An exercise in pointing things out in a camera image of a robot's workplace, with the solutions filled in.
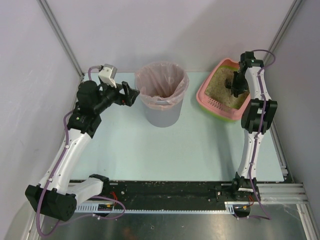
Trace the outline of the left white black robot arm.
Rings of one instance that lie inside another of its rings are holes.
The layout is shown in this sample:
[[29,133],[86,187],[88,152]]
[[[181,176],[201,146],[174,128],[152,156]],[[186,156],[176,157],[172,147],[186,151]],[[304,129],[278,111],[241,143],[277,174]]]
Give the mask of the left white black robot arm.
[[87,80],[78,86],[75,108],[63,118],[65,137],[55,159],[40,182],[25,190],[38,217],[44,215],[66,222],[83,202],[110,193],[108,177],[92,174],[70,187],[71,175],[102,122],[101,113],[113,104],[130,107],[139,94],[125,81],[110,86]]

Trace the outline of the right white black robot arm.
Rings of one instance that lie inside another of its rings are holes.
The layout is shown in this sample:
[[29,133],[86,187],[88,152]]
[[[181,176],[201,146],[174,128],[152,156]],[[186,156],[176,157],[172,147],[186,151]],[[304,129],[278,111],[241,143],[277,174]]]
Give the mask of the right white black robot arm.
[[241,162],[231,187],[227,188],[227,192],[237,201],[259,198],[256,180],[258,152],[278,108],[278,103],[272,100],[267,91],[264,77],[267,66],[262,60],[256,59],[255,52],[242,53],[239,70],[234,72],[232,80],[225,81],[225,87],[234,97],[244,93],[250,96],[241,117],[244,130]]

